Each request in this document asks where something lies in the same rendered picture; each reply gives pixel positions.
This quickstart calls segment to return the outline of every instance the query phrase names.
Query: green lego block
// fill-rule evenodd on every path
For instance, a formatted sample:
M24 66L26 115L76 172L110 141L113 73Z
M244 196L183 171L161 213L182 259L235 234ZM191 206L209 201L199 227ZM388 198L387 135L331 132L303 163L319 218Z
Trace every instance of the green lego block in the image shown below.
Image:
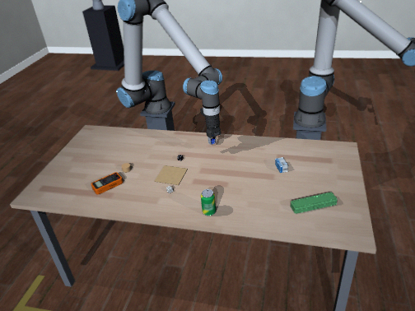
M303 198L291 200L291 209L294 213L302 213L304 211L313 211L320 208L331 207L337 205L337 198L332 192L315 194Z

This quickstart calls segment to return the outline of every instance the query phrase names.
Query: tan square mat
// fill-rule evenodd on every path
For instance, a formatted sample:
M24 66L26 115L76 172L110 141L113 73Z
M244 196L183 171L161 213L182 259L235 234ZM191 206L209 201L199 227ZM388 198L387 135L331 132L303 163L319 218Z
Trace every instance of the tan square mat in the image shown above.
M179 185L186 174L187 168L170 167L165 165L158 174L155 182Z

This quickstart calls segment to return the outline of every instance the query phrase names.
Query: can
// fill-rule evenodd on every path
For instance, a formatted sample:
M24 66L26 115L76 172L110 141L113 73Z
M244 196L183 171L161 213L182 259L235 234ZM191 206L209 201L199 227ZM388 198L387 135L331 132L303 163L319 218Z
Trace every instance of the can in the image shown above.
M210 188L202 191L202 212L205 216L212 216L216 213L215 193Z

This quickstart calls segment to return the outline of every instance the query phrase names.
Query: yellow line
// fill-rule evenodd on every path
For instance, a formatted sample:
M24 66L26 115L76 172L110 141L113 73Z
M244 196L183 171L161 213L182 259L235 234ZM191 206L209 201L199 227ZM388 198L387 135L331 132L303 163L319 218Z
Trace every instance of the yellow line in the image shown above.
M30 297L35 293L37 287L40 285L40 282L44 279L44 276L37 276L27 292L23 295L20 302L17 306L13 309L13 311L49 311L45 309L37 309L32 308L30 306L26 306L26 303L29 301Z

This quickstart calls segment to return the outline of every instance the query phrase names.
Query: orange device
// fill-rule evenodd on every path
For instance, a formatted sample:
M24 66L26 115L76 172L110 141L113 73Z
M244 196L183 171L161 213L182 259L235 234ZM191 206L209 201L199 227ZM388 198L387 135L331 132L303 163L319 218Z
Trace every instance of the orange device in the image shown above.
M97 181L91 183L92 190L96 194L102 194L105 191L108 191L116 186L119 186L123 183L123 178L119 173L109 174L102 179L98 179Z

